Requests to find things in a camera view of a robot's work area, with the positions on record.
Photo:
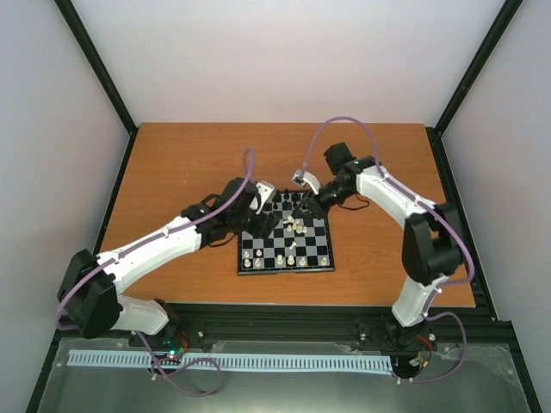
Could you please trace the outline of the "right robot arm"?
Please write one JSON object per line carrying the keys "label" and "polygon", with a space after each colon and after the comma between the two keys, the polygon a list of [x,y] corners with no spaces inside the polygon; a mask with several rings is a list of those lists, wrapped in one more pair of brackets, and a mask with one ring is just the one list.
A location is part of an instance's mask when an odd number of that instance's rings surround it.
{"label": "right robot arm", "polygon": [[334,175],[325,185],[304,168],[294,172],[292,181],[310,192],[293,215],[321,219],[332,207],[358,195],[394,219],[403,230],[401,261],[406,280],[392,314],[404,328],[420,324],[436,295],[467,258],[456,208],[412,192],[374,157],[355,157],[343,142],[332,145],[324,158]]}

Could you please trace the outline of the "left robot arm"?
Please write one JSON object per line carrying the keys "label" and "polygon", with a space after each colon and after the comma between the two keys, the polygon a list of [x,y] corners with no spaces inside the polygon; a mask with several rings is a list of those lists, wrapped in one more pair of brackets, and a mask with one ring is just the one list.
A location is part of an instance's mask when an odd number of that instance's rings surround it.
{"label": "left robot arm", "polygon": [[85,339],[111,330],[140,332],[160,346],[170,346],[179,325],[161,299],[143,300],[124,294],[134,282],[180,256],[195,253],[246,231],[266,238],[278,220],[263,208],[276,195],[266,181],[230,181],[224,191],[188,206],[162,228],[115,250],[93,255],[81,250],[70,260],[58,291],[59,315]]}

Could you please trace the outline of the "black aluminium rail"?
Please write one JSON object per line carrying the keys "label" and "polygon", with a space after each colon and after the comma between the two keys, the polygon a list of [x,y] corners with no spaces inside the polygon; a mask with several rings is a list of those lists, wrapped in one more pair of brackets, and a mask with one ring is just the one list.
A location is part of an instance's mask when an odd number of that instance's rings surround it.
{"label": "black aluminium rail", "polygon": [[173,304],[171,309],[178,324],[160,337],[148,337],[155,349],[183,342],[205,352],[223,341],[330,342],[366,352],[412,354],[429,335],[433,348],[463,342],[518,347],[512,324],[485,308],[432,309],[434,321],[414,328],[399,344],[385,330],[387,307]]}

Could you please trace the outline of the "black frame post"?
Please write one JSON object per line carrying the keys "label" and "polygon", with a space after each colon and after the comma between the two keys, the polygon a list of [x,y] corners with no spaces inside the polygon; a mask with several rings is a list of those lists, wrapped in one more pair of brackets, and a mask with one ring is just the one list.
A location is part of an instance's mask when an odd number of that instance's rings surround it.
{"label": "black frame post", "polygon": [[115,82],[110,76],[100,53],[98,52],[88,30],[86,29],[80,15],[77,12],[77,9],[73,4],[73,1],[54,0],[54,3],[70,29],[75,41],[83,52],[86,60],[88,61],[91,70],[96,75],[97,80],[102,86],[125,130],[128,134],[135,133],[138,130],[138,127],[133,121],[132,115],[130,115],[127,106],[123,101],[119,90],[115,86]]}
{"label": "black frame post", "polygon": [[460,82],[457,84],[452,96],[439,117],[438,122],[434,126],[434,131],[438,138],[441,139],[445,134],[452,120],[455,118],[455,115],[459,111],[459,108],[466,99],[470,89],[474,86],[479,74],[486,66],[487,61],[492,56],[493,51],[497,47],[522,4],[523,0],[506,0],[503,2],[492,21],[491,26],[486,31],[486,34],[476,53],[462,75]]}

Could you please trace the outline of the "right black frame post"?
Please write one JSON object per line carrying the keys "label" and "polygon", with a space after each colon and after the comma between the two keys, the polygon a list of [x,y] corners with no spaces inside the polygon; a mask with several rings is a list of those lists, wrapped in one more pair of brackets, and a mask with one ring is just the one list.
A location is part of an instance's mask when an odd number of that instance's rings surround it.
{"label": "right black frame post", "polygon": [[455,115],[459,111],[459,108],[466,99],[470,89],[474,86],[479,74],[486,66],[487,61],[492,56],[493,51],[497,47],[522,4],[523,0],[506,0],[503,2],[492,21],[491,26],[486,31],[486,34],[476,53],[462,75],[460,82],[457,84],[452,96],[439,117],[438,122],[434,126],[434,131],[438,138],[441,139],[445,134],[452,120],[455,118]]}

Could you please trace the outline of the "electronics board green led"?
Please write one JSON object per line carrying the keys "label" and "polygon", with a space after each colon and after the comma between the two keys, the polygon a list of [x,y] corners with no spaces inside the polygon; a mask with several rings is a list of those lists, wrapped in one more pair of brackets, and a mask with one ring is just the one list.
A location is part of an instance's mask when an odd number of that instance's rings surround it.
{"label": "electronics board green led", "polygon": [[169,361],[181,360],[189,349],[188,341],[182,336],[169,340],[165,344],[167,349],[163,352],[162,357]]}

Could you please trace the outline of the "black magnetic chess board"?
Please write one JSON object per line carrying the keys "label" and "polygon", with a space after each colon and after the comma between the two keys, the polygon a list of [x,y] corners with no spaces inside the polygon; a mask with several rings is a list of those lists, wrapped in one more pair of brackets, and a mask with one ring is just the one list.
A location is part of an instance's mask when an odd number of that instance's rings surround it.
{"label": "black magnetic chess board", "polygon": [[[332,272],[336,269],[331,245],[331,232],[327,219],[294,219],[291,217],[293,209],[307,194],[306,190],[283,190],[276,193],[273,200],[264,206],[266,214],[276,214],[280,222],[271,232],[270,236],[262,239],[253,237],[244,231],[238,235],[238,274],[282,274],[282,273],[308,273],[308,272]],[[296,247],[289,248],[295,241]],[[256,256],[256,250],[262,250],[261,257]],[[243,251],[250,252],[249,258],[243,257]],[[276,264],[278,255],[283,256],[284,263]],[[287,259],[294,256],[295,265],[288,266]],[[326,257],[328,263],[323,266],[320,259]],[[306,266],[300,266],[301,257],[306,258]],[[260,268],[254,266],[257,258],[263,260]],[[246,268],[245,259],[251,261],[251,266]]]}

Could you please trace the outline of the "left black frame post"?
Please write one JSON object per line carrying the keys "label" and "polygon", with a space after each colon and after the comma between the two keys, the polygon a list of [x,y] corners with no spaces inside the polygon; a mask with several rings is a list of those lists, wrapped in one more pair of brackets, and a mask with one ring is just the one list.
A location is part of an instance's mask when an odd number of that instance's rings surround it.
{"label": "left black frame post", "polygon": [[97,80],[102,86],[125,130],[128,134],[135,133],[138,130],[138,127],[133,121],[132,115],[130,115],[127,106],[123,101],[119,90],[115,86],[115,82],[110,76],[100,53],[98,52],[88,30],[86,29],[80,15],[77,12],[77,9],[73,4],[73,1],[54,0],[54,3],[70,29],[75,41],[83,52],[86,60],[88,61],[91,70],[96,75]]}

